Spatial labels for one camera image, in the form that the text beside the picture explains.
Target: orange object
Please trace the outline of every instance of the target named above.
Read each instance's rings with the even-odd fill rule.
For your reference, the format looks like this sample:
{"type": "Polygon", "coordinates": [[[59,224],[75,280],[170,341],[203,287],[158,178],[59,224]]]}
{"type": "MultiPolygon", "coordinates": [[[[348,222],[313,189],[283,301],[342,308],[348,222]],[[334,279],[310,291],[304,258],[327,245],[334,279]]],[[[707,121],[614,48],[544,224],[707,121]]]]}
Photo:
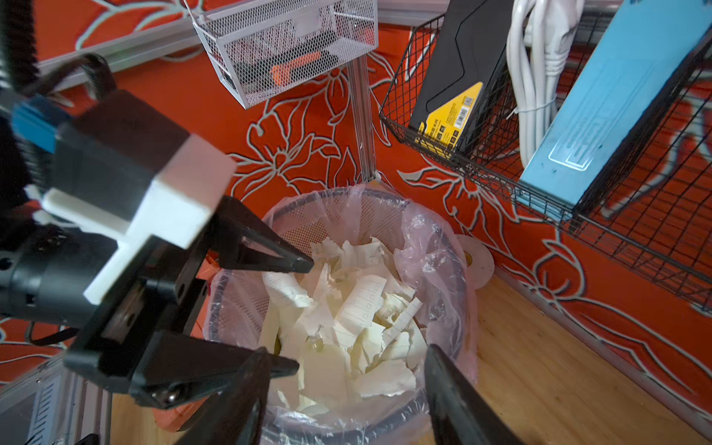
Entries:
{"type": "Polygon", "coordinates": [[[317,61],[320,58],[321,51],[315,51],[313,53],[297,57],[296,59],[288,61],[287,63],[283,63],[282,65],[274,65],[271,70],[272,80],[274,80],[275,84],[281,87],[287,86],[292,83],[291,72],[294,68],[299,68],[300,66],[304,66],[307,63],[317,61]]]}
{"type": "Polygon", "coordinates": [[[160,429],[170,431],[183,431],[190,423],[187,423],[191,417],[200,409],[205,402],[205,399],[198,402],[192,402],[181,405],[174,409],[153,409],[153,417],[156,419],[156,425],[160,429]]]}

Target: screw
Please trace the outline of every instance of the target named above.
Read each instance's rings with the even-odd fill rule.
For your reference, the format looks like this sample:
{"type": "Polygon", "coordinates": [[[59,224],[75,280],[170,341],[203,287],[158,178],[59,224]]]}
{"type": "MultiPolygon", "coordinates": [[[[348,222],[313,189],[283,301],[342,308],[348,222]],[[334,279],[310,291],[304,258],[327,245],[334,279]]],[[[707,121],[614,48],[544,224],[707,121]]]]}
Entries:
{"type": "Polygon", "coordinates": [[[153,397],[156,401],[164,405],[173,405],[180,400],[181,392],[182,388],[180,386],[176,386],[173,389],[166,389],[165,391],[161,392],[153,392],[151,393],[151,397],[153,397]]]}

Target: plastic trash bag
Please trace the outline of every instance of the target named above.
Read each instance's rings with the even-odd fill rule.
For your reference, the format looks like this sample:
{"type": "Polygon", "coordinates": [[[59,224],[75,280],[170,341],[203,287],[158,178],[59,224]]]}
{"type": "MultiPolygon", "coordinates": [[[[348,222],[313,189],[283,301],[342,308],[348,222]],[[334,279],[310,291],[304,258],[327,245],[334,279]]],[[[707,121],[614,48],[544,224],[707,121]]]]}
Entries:
{"type": "MultiPolygon", "coordinates": [[[[462,247],[439,215],[393,191],[361,184],[285,198],[264,221],[307,254],[310,243],[326,237],[339,245],[378,238],[394,253],[402,281],[424,303],[415,318],[426,328],[426,342],[439,345],[474,380],[476,346],[465,348],[464,339],[475,329],[466,325],[467,300],[475,295],[465,279],[462,247]]],[[[205,338],[256,348],[268,304],[261,273],[219,272],[212,281],[205,338]]],[[[430,427],[422,366],[414,374],[416,391],[369,397],[313,417],[270,402],[277,400],[270,390],[261,443],[409,444],[430,427]]]]}

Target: yellow label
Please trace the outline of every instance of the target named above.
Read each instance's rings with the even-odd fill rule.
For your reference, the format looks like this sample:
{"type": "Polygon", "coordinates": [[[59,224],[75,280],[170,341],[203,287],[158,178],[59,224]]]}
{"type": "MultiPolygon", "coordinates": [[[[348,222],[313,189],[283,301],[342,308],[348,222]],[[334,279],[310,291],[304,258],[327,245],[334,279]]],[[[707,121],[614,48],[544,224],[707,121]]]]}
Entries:
{"type": "MultiPolygon", "coordinates": [[[[472,110],[481,90],[482,82],[477,82],[462,94],[430,113],[425,124],[420,123],[419,132],[453,150],[457,141],[460,140],[460,136],[462,136],[462,129],[465,128],[472,115],[472,110]]],[[[443,153],[443,150],[433,144],[429,144],[426,140],[417,142],[442,157],[450,158],[449,155],[443,153]]]]}

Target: black wire rack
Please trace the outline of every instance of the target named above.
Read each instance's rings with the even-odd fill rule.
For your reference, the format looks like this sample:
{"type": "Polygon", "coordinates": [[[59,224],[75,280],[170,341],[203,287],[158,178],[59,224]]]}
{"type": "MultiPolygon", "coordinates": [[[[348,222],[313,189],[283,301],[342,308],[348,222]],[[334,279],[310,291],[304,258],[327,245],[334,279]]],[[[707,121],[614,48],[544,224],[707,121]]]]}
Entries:
{"type": "MultiPolygon", "coordinates": [[[[585,11],[557,88],[560,106],[612,20],[585,11]]],[[[399,142],[534,214],[651,282],[712,311],[712,55],[700,45],[574,208],[518,182],[519,121],[506,64],[460,147],[409,126],[444,16],[415,28],[381,110],[399,142]]]]}

